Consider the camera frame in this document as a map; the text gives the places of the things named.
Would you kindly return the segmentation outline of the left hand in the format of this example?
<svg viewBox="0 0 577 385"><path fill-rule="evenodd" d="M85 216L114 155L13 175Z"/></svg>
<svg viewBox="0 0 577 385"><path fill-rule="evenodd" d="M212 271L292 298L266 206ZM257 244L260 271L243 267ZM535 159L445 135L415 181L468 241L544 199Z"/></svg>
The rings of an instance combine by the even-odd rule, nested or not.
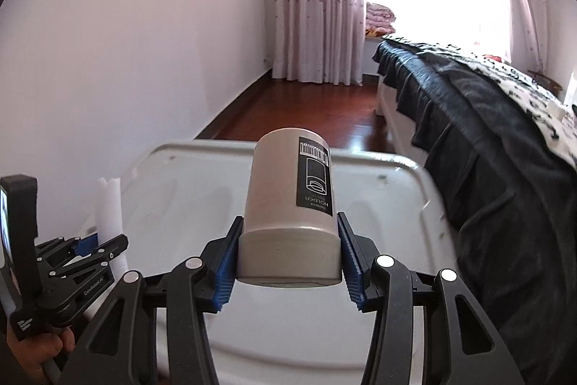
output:
<svg viewBox="0 0 577 385"><path fill-rule="evenodd" d="M60 333L42 333L19 341L7 323L7 344L19 365L34 384L49 384L43 364L54 360L62 351L71 354L75 348L74 334L69 327Z"/></svg>

